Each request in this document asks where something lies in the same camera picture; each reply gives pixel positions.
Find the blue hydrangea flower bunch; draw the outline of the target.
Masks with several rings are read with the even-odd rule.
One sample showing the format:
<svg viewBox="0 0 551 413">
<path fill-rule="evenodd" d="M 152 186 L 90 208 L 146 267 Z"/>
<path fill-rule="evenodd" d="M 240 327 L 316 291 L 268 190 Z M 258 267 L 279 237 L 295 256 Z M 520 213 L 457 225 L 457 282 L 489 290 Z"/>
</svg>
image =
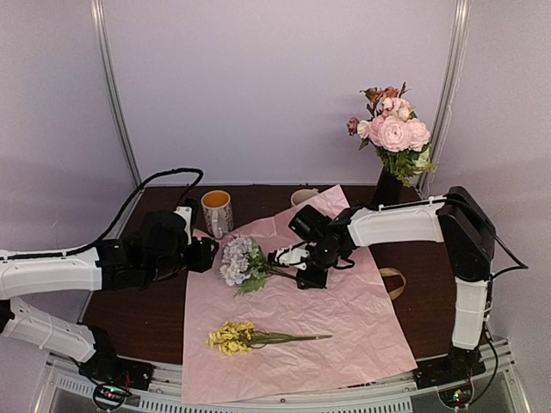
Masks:
<svg viewBox="0 0 551 413">
<path fill-rule="evenodd" d="M 266 287 L 271 277 L 295 280 L 291 274 L 271 264 L 260 244 L 252 237 L 234 237 L 222 251 L 220 276 L 235 296 L 255 293 Z"/>
</svg>

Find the tan satin ribbon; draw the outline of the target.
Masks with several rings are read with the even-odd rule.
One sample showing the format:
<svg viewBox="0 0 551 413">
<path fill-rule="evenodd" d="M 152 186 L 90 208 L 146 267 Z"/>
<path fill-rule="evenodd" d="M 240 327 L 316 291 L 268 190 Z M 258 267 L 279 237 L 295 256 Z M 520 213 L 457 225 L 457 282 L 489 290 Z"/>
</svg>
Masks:
<svg viewBox="0 0 551 413">
<path fill-rule="evenodd" d="M 396 300 L 406 289 L 406 277 L 396 268 L 379 268 L 379 273 L 382 279 L 389 280 L 387 293 L 390 300 Z"/>
</svg>

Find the yellow small flower bunch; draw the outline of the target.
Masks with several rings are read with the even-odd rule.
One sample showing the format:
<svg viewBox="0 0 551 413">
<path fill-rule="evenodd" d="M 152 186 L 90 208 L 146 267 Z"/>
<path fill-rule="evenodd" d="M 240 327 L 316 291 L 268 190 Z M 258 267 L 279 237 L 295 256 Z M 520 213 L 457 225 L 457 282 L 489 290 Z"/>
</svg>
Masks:
<svg viewBox="0 0 551 413">
<path fill-rule="evenodd" d="M 297 336 L 281 332 L 259 330 L 253 322 L 226 321 L 223 325 L 207 334 L 206 345 L 220 353 L 232 356 L 250 353 L 255 349 L 290 342 L 310 342 L 332 338 L 332 335 Z"/>
</svg>

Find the black cylindrical vase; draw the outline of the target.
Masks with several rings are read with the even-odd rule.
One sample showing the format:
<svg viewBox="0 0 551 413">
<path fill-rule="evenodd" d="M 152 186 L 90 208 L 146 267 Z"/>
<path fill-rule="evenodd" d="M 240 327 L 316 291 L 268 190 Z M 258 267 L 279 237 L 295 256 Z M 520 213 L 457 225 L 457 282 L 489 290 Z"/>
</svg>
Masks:
<svg viewBox="0 0 551 413">
<path fill-rule="evenodd" d="M 379 205 L 392 206 L 399 204 L 403 187 L 402 181 L 386 169 L 382 169 L 369 208 L 376 210 Z"/>
</svg>

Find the green fern white flower bunch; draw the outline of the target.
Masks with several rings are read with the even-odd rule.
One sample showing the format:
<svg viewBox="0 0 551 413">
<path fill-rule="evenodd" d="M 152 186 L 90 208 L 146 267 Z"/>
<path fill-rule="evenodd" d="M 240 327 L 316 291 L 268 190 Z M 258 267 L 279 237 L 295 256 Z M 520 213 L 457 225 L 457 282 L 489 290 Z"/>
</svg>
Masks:
<svg viewBox="0 0 551 413">
<path fill-rule="evenodd" d="M 424 145 L 421 151 L 405 150 L 391 152 L 382 147 L 376 149 L 383 169 L 404 186 L 410 187 L 410 179 L 422 174 L 434 173 L 436 165 L 430 161 L 431 145 Z"/>
</svg>

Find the pink peony flower stem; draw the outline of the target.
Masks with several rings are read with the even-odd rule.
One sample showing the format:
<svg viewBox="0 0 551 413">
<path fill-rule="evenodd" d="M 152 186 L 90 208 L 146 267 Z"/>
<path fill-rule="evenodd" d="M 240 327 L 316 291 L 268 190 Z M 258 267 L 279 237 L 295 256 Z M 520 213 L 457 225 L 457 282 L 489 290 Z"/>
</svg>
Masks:
<svg viewBox="0 0 551 413">
<path fill-rule="evenodd" d="M 376 117 L 370 124 L 369 136 L 376 146 L 390 152 L 409 150 L 412 142 L 409 126 L 392 115 Z"/>
</svg>

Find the orange brown flower stem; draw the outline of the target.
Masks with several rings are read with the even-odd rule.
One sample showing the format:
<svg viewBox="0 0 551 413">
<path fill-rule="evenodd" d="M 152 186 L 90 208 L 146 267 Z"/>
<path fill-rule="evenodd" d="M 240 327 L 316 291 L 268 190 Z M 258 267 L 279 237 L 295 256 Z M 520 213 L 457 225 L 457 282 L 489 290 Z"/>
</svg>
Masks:
<svg viewBox="0 0 551 413">
<path fill-rule="evenodd" d="M 387 98 L 401 98 L 409 89 L 406 82 L 403 82 L 400 88 L 387 86 L 384 89 L 373 87 L 361 90 L 360 93 L 367 99 L 366 109 L 374 118 L 383 113 L 383 101 Z"/>
</svg>

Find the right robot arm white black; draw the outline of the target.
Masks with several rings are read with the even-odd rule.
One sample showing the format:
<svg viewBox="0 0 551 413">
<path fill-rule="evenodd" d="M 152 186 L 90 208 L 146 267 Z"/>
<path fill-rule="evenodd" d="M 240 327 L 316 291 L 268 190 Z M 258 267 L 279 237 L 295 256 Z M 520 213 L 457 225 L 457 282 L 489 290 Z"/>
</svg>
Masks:
<svg viewBox="0 0 551 413">
<path fill-rule="evenodd" d="M 445 245 L 455 277 L 455 326 L 441 370 L 460 379 L 474 366 L 491 310 L 495 248 L 504 242 L 470 193 L 455 186 L 446 194 L 410 203 L 345 208 L 335 218 L 313 206 L 302 207 L 289 223 L 300 243 L 275 254 L 296 268 L 300 287 L 322 288 L 330 268 L 349 269 L 354 250 L 384 243 L 430 242 Z"/>
</svg>

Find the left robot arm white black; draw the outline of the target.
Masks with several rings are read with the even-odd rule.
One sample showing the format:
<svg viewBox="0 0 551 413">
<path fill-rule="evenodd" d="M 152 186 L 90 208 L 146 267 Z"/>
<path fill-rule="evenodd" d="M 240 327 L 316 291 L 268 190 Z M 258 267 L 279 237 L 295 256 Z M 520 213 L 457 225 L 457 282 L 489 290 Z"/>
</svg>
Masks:
<svg viewBox="0 0 551 413">
<path fill-rule="evenodd" d="M 188 206 L 147 213 L 132 235 L 101 239 L 74 250 L 1 253 L 1 335 L 29 342 L 90 365 L 106 382 L 124 373 L 104 330 L 71 324 L 23 300 L 32 293 L 146 289 L 182 271 L 209 270 L 218 251 L 210 237 L 195 237 Z"/>
</svg>

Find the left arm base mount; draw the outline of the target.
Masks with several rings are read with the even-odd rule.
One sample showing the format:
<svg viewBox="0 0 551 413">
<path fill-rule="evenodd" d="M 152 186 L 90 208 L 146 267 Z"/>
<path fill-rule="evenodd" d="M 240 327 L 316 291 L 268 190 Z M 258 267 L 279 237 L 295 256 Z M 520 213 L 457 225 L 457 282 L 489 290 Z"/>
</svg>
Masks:
<svg viewBox="0 0 551 413">
<path fill-rule="evenodd" d="M 86 362 L 74 361 L 94 389 L 92 401 L 100 411 L 119 409 L 134 390 L 146 391 L 152 380 L 151 363 L 119 357 L 113 349 L 98 349 Z"/>
</svg>

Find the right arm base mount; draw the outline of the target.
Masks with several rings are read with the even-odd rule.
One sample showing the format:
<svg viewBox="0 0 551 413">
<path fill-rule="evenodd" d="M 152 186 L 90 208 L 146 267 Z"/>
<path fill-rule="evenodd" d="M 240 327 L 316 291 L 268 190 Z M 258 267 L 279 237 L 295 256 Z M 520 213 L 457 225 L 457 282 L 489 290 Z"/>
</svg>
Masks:
<svg viewBox="0 0 551 413">
<path fill-rule="evenodd" d="M 476 361 L 472 367 L 449 357 L 420 361 L 413 372 L 419 390 L 436 387 L 440 402 L 449 409 L 467 408 L 474 400 L 473 378 L 486 372 L 485 364 Z"/>
</svg>

